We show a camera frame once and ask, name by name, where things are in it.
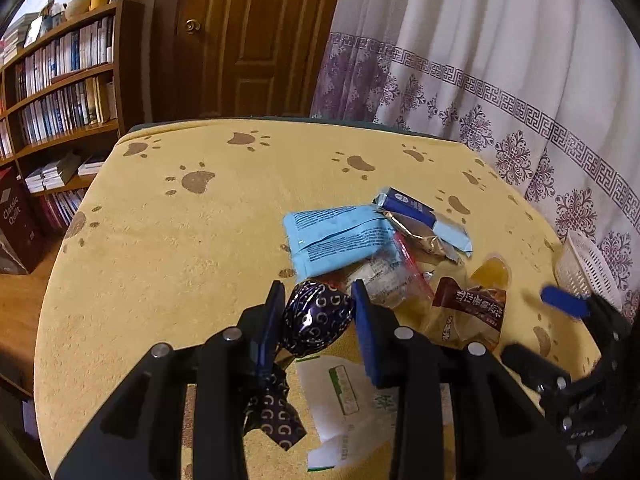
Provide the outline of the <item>brown date snack bag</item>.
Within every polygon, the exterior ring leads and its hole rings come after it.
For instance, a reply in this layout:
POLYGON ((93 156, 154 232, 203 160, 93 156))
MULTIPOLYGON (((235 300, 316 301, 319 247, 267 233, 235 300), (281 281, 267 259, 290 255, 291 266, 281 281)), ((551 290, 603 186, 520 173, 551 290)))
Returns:
POLYGON ((498 347, 506 310, 506 291, 439 279, 421 332, 433 344, 463 349, 472 342, 488 351, 498 347))

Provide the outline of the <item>yellow jelly cup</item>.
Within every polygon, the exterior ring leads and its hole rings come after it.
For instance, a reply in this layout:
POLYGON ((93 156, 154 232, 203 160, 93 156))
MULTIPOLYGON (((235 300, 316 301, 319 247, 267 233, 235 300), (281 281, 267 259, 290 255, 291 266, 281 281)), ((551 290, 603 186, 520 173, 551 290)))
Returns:
POLYGON ((484 288, 507 290, 510 286, 511 271, 500 255, 490 255, 472 273, 470 280, 484 288))

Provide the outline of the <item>navy blue biscuit packet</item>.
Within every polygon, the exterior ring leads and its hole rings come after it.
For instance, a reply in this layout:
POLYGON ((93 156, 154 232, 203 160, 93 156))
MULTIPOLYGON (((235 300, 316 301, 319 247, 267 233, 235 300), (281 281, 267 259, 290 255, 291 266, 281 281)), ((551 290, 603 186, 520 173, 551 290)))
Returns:
POLYGON ((393 214, 403 214, 428 226, 436 236, 451 245, 467 257, 473 255, 471 237, 465 228, 456 222, 438 214, 430 206, 421 203, 411 196, 396 190, 396 188, 383 188, 373 200, 378 209, 384 209, 393 214))

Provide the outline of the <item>clear crumbly bar packet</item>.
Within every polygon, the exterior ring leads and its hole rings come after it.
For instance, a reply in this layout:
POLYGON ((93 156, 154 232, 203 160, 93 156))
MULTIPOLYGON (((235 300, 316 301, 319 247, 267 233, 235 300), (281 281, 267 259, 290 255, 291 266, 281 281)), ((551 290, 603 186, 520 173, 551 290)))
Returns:
POLYGON ((344 276, 346 292, 362 281, 370 300, 382 307, 395 309, 406 301, 428 298, 428 289, 419 273, 406 260, 374 256, 355 264, 344 276))

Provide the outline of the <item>dark blue candy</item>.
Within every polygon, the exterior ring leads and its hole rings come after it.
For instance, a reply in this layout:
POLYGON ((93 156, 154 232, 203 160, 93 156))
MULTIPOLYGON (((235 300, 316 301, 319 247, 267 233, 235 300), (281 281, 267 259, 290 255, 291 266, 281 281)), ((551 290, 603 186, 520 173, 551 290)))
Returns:
POLYGON ((328 348, 352 322, 355 304, 330 284, 307 280, 288 298, 275 281, 265 303, 256 344, 257 391, 248 398, 244 431, 260 430, 285 451, 306 436, 299 414, 288 403, 286 368, 328 348))

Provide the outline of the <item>light blue snack packet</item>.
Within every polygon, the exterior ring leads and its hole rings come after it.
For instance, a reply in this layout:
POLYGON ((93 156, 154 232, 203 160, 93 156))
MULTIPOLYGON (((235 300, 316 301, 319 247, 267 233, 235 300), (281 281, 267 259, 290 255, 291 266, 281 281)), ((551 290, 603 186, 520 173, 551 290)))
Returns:
POLYGON ((373 205, 292 212, 283 219, 296 278, 316 278, 375 255, 395 230, 373 205))

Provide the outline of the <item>white plastic basket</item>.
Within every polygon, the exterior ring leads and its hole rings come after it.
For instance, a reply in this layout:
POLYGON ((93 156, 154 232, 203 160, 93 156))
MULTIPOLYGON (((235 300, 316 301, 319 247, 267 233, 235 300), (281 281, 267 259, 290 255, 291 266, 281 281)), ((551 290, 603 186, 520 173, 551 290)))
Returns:
POLYGON ((622 310, 623 301, 600 249, 584 234, 568 231, 554 264, 558 285, 575 296, 596 294, 622 310))

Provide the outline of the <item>white green snack packet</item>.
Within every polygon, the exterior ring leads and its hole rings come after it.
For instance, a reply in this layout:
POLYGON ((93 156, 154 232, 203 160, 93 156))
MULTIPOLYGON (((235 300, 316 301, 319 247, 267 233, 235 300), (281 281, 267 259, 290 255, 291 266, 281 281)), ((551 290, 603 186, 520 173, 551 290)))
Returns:
POLYGON ((308 470, 355 465, 393 439, 397 388, 376 388, 362 365, 338 356, 298 360, 296 372, 321 441, 308 470))

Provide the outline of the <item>gold foil snack packet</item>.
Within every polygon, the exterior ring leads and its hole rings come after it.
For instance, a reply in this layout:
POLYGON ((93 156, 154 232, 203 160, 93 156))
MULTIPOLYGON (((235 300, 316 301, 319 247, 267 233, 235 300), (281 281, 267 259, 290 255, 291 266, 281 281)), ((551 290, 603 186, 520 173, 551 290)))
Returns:
POLYGON ((413 247, 432 257, 447 259, 454 264, 461 264, 462 260, 457 251, 447 242, 438 237, 426 224, 398 214, 398 212, 380 209, 380 213, 390 222, 394 229, 413 247))

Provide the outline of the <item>yellow paw print tablecloth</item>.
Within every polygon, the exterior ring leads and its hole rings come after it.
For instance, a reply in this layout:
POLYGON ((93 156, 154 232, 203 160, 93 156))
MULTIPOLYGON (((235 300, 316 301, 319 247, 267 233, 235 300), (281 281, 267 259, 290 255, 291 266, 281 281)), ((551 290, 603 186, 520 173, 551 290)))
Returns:
POLYGON ((58 468, 152 344, 200 344, 294 282, 283 217, 370 203, 391 186, 465 226, 470 269, 511 272, 501 339, 582 377, 600 353, 584 324, 540 301, 561 244, 466 146, 311 122, 219 119, 118 141, 62 241, 40 313, 35 406, 58 468))

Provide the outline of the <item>red Classic Quilt box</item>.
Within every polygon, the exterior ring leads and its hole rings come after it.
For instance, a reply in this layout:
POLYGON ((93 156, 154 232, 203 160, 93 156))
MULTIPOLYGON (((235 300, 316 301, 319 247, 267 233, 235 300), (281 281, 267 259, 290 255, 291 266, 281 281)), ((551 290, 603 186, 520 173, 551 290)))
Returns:
POLYGON ((0 272, 24 275, 40 263, 43 239, 22 180, 13 166, 1 170, 0 272))

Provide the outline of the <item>white purple patterned curtain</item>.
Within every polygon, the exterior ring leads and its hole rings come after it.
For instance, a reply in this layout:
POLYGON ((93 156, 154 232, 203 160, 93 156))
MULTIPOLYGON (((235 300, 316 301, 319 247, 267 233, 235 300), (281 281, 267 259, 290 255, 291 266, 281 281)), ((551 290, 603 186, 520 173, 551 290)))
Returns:
POLYGON ((338 0, 311 113, 465 144, 639 312, 639 47, 611 0, 338 0))

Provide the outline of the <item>wooden bookshelf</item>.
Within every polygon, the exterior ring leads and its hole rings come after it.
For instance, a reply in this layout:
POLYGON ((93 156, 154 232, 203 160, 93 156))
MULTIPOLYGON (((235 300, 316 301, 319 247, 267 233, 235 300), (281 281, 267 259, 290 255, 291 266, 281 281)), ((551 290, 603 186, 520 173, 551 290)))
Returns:
POLYGON ((107 153, 142 122, 144 6, 120 0, 58 26, 1 70, 1 165, 26 179, 107 153))

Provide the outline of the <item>brown wooden door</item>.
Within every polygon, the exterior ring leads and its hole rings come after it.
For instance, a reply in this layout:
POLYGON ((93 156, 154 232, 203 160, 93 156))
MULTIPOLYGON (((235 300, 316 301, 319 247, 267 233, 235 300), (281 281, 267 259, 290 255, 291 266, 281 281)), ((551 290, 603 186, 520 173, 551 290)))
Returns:
POLYGON ((153 119, 308 116, 336 4, 154 0, 153 119), (202 25, 193 35, 189 18, 202 25))

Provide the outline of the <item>brass door knob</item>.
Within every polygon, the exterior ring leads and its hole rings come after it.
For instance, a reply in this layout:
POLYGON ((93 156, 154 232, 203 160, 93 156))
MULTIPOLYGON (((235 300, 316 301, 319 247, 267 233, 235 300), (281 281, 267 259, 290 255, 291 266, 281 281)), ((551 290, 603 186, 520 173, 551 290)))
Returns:
POLYGON ((184 23, 184 27, 186 28, 186 32, 189 35, 193 35, 193 34, 195 34, 196 32, 198 32, 201 29, 202 25, 195 18, 189 18, 184 23))

